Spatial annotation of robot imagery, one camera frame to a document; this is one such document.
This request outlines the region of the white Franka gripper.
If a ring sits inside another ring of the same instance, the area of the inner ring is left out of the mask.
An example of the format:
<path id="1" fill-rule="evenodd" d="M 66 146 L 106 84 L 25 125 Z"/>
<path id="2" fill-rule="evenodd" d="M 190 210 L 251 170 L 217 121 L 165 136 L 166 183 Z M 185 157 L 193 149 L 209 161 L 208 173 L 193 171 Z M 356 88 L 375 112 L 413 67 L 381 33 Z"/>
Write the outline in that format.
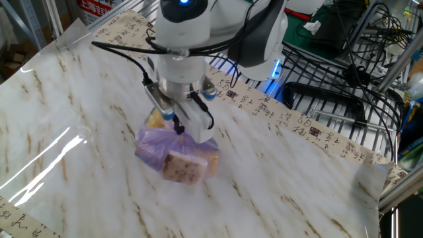
<path id="1" fill-rule="evenodd" d="M 214 120 L 197 102 L 193 99 L 171 99 L 171 102 L 176 114 L 173 116 L 173 130 L 177 135 L 185 131 L 196 143 L 204 143 L 213 137 Z"/>

